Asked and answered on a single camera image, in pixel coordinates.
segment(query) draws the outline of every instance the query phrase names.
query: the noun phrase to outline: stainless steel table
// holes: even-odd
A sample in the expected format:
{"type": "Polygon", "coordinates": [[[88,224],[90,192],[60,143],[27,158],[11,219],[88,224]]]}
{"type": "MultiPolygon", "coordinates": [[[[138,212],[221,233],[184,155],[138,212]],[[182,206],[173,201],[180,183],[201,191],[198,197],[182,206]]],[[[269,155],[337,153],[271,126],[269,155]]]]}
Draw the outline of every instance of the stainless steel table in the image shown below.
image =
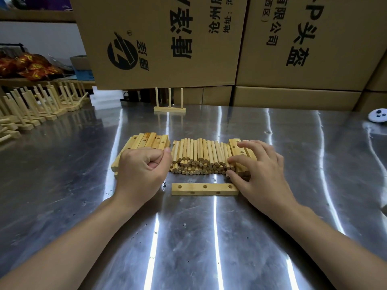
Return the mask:
{"type": "MultiPolygon", "coordinates": [[[[260,139],[285,157],[297,200],[387,259],[387,127],[350,112],[149,105],[46,122],[0,146],[0,277],[89,215],[114,190],[110,163],[131,135],[171,140],[260,139]]],[[[114,236],[81,289],[327,289],[324,274],[246,199],[171,196],[172,182],[223,175],[170,174],[114,236]]]]}

